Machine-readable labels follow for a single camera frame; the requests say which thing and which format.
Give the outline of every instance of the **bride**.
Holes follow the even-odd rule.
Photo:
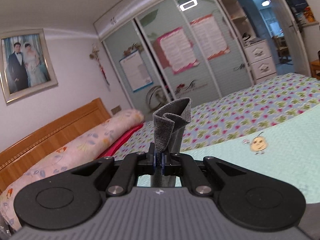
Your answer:
[[[29,87],[34,87],[47,82],[44,73],[41,71],[40,59],[38,53],[32,49],[31,44],[24,44],[23,61],[28,73]]]

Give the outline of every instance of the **chair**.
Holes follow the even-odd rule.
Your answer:
[[[278,52],[278,56],[280,58],[280,62],[285,63],[284,57],[286,57],[287,61],[288,61],[289,60],[288,57],[290,56],[290,52],[289,52],[289,48],[285,42],[284,37],[273,36],[272,39],[277,47],[277,52]]]

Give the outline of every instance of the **wardrobe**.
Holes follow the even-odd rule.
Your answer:
[[[242,40],[220,0],[123,0],[95,24],[132,107],[146,120],[252,86]]]

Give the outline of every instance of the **groom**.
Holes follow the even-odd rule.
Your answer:
[[[15,82],[18,91],[28,88],[28,75],[23,62],[21,44],[16,42],[13,45],[14,53],[9,56],[8,68],[12,80]]]

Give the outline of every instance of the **glass wardrobe door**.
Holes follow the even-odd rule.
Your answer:
[[[128,22],[103,43],[132,105],[151,121],[152,113],[170,99],[134,25]]]
[[[192,106],[219,98],[209,65],[174,0],[164,0],[136,19],[175,98]]]
[[[217,0],[176,0],[209,60],[222,96],[250,87],[242,48],[223,17]]]

